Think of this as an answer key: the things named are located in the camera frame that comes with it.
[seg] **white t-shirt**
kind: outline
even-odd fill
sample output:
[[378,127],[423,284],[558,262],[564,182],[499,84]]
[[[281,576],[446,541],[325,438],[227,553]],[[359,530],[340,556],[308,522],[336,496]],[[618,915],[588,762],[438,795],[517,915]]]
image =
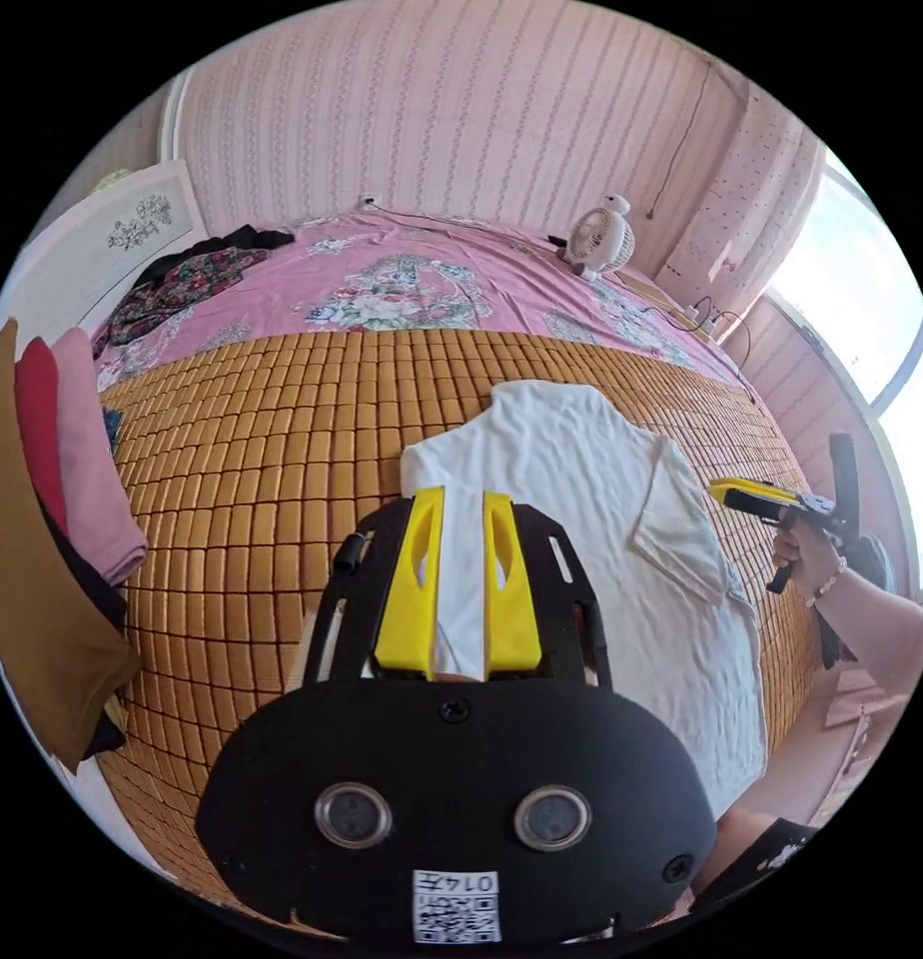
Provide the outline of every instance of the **white t-shirt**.
[[564,527],[598,599],[614,690],[681,739],[715,816],[763,774],[755,612],[673,441],[592,387],[521,381],[406,448],[401,470],[404,495],[446,489],[439,671],[481,678],[481,496],[504,492]]

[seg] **brown cloth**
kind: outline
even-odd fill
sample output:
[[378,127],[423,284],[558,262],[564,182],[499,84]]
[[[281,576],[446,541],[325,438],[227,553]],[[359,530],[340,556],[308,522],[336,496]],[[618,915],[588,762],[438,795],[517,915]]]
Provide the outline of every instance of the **brown cloth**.
[[0,661],[42,746],[73,773],[139,654],[82,591],[29,479],[15,410],[17,324],[0,333]]

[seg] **window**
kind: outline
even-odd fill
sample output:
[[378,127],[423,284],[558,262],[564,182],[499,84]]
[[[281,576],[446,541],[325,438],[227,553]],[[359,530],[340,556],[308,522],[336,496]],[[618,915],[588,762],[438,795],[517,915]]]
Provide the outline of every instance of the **window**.
[[879,418],[911,506],[923,586],[923,353],[897,399]]
[[795,307],[872,403],[914,343],[923,298],[884,221],[824,177],[772,287]]
[[772,281],[854,382],[894,454],[923,586],[923,297],[901,248],[830,151],[804,228]]

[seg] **bracelet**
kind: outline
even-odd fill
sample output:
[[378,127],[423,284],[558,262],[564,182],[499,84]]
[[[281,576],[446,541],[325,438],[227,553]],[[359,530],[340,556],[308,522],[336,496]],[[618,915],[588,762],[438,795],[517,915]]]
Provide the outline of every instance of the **bracelet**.
[[848,560],[844,556],[838,556],[838,571],[825,582],[819,589],[815,590],[813,596],[804,600],[804,604],[810,609],[831,587],[838,581],[838,577],[848,568]]

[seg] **pink floral bedsheet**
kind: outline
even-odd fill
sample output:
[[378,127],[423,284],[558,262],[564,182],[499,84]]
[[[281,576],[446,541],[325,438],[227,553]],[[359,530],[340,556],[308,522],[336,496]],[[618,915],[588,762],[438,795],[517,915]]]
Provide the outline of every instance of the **pink floral bedsheet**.
[[552,244],[519,230],[386,213],[310,220],[292,229],[296,243],[249,268],[241,283],[133,343],[106,347],[96,365],[99,390],[258,337],[432,327],[614,347],[739,382],[720,348],[675,329],[614,277],[594,284],[579,279]]

